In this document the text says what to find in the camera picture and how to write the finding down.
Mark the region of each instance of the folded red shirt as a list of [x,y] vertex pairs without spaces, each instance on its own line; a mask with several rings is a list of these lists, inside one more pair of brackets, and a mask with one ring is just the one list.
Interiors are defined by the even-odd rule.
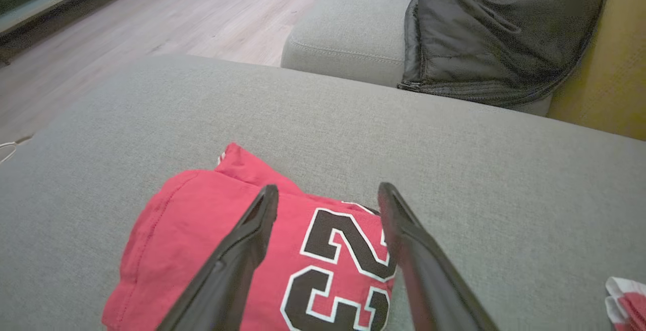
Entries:
[[267,184],[279,188],[278,217],[240,329],[383,329],[396,264],[379,216],[303,193],[235,143],[220,160],[168,180],[139,215],[103,311],[108,329],[155,329]]

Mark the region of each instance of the red and white cloth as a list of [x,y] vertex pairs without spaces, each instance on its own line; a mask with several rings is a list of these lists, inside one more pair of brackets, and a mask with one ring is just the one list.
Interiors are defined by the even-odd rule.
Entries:
[[646,331],[646,285],[610,277],[606,310],[617,331]]
[[215,170],[180,173],[141,212],[103,311],[108,329],[155,329],[267,184],[279,188],[278,216],[240,329],[383,329],[395,263],[380,217],[303,193],[234,143]]

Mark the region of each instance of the number 3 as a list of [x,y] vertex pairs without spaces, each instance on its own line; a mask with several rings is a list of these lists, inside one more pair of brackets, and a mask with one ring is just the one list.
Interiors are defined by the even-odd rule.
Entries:
[[[359,273],[381,282],[391,280],[395,276],[397,265],[390,260],[389,255],[386,255],[386,260],[378,258],[374,247],[351,214],[317,208],[300,253],[337,264],[341,244],[333,241],[335,234],[339,234],[345,242]],[[381,245],[386,245],[383,234]],[[373,331],[386,326],[390,299],[386,290],[376,287],[370,287],[363,307],[371,312],[368,327],[358,324],[362,304],[349,299],[334,297],[332,314],[329,316],[314,311],[312,307],[316,296],[330,296],[333,278],[334,272],[317,266],[305,267],[290,276],[281,305],[281,313],[290,329]]]

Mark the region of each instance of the gray sofa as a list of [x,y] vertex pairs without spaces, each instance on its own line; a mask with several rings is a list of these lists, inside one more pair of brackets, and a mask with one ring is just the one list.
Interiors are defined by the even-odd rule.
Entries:
[[[238,142],[304,191],[397,186],[501,329],[609,329],[646,281],[646,143],[456,99],[198,57],[113,76],[0,165],[0,328],[98,329],[144,205]],[[412,329],[401,278],[390,329]]]
[[[291,31],[281,67],[395,87],[410,0],[317,0]],[[514,108],[546,115],[552,96]]]

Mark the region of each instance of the stitching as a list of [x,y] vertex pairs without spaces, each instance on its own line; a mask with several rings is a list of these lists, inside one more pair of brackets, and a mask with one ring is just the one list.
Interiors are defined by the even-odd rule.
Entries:
[[137,280],[139,280],[139,265],[141,265],[141,258],[143,258],[143,253],[146,252],[146,247],[148,246],[148,242],[150,241],[150,238],[152,238],[152,235],[154,234],[155,228],[157,227],[157,224],[159,221],[162,219],[162,216],[164,215],[164,212],[166,211],[166,207],[168,207],[168,203],[173,199],[175,194],[180,191],[187,183],[189,183],[191,180],[194,180],[196,177],[198,177],[200,173],[196,173],[193,177],[187,179],[183,184],[181,184],[178,188],[173,191],[173,193],[168,197],[166,202],[164,203],[164,206],[162,207],[161,214],[159,214],[159,217],[155,222],[153,223],[152,227],[150,228],[150,233],[146,237],[146,241],[143,243],[143,249],[141,250],[141,254],[139,254],[139,259],[137,260],[137,266],[136,270],[134,272],[135,277],[134,277],[134,285],[132,286],[132,290],[130,291],[130,294],[128,295],[128,299],[125,301],[125,306],[123,306],[123,312],[121,314],[121,317],[119,317],[119,320],[117,321],[117,329],[121,329],[122,326],[122,321],[123,317],[125,316],[126,311],[128,310],[128,306],[130,306],[130,300],[132,299],[132,294],[134,293],[134,289],[137,287]]
[[401,60],[395,59],[395,58],[390,58],[390,57],[381,57],[379,55],[369,55],[366,53],[361,53],[361,52],[355,52],[355,51],[345,51],[345,50],[337,50],[334,48],[326,48],[326,47],[318,47],[318,46],[312,46],[311,44],[304,44],[296,41],[293,37],[289,37],[289,41],[296,46],[300,46],[301,49],[303,50],[308,50],[312,52],[323,52],[327,53],[330,55],[335,55],[338,57],[349,57],[349,58],[359,58],[362,60],[370,60],[370,61],[376,61],[376,62],[385,62],[387,64],[396,64],[396,65],[403,65],[404,63],[401,62]]

